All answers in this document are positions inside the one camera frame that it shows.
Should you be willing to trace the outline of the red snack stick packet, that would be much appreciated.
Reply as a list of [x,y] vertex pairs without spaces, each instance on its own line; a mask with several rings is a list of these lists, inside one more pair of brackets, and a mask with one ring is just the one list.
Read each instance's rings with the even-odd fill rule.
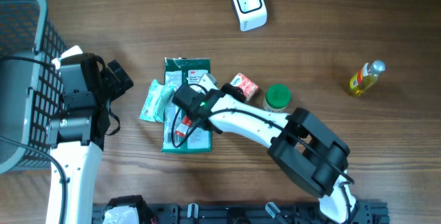
[[189,128],[192,126],[192,120],[185,115],[181,122],[178,124],[178,127],[175,128],[174,134],[184,138],[189,130]]

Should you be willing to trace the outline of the green 3M gloves package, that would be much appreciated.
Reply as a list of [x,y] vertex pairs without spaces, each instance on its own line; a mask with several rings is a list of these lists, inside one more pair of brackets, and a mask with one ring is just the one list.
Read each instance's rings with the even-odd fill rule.
[[[199,80],[205,73],[211,72],[210,61],[207,58],[166,58],[164,70],[165,83],[175,84],[175,90],[181,85],[190,85],[198,92],[204,91],[198,87]],[[184,116],[185,112],[173,104],[171,100],[167,102],[164,112],[161,151],[179,154],[209,152],[211,150],[211,134],[200,128],[193,130],[193,122],[184,138],[174,134],[175,128],[178,127]]]

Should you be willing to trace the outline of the mint green wipes packet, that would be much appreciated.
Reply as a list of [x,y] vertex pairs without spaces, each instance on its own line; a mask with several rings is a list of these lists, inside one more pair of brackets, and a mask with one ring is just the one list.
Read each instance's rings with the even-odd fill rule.
[[146,100],[139,118],[149,122],[164,122],[164,112],[167,102],[175,91],[176,85],[160,84],[154,79],[149,87]]

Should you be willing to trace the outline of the orange Kleenex tissue pack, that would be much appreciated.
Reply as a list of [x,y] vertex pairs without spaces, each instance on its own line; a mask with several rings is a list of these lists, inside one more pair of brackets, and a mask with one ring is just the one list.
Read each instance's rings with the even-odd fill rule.
[[259,87],[252,80],[247,78],[244,74],[238,73],[230,82],[232,86],[238,87],[243,91],[246,97],[246,101],[250,101],[252,97],[257,93]]

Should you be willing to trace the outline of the yellow Vim bottle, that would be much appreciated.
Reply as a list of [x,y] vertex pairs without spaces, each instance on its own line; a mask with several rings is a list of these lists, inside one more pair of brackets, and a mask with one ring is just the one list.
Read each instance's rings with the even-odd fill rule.
[[349,80],[348,91],[350,95],[361,96],[378,80],[385,69],[386,66],[381,60],[365,63]]

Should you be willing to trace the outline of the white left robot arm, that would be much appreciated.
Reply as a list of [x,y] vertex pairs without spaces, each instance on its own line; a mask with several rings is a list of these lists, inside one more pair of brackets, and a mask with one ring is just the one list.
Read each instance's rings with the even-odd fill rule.
[[104,141],[117,116],[111,102],[125,94],[133,81],[120,63],[92,53],[56,58],[63,91],[63,108],[46,127],[50,145],[50,195],[46,223],[91,223],[94,187]]

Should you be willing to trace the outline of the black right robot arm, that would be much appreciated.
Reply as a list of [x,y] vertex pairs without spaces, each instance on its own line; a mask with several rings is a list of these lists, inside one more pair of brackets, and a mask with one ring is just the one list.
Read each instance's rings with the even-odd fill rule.
[[267,148],[268,155],[298,187],[319,200],[334,223],[350,223],[356,200],[347,174],[349,147],[310,111],[268,112],[246,104],[243,91],[182,85],[172,102],[194,122],[193,130],[231,132]]

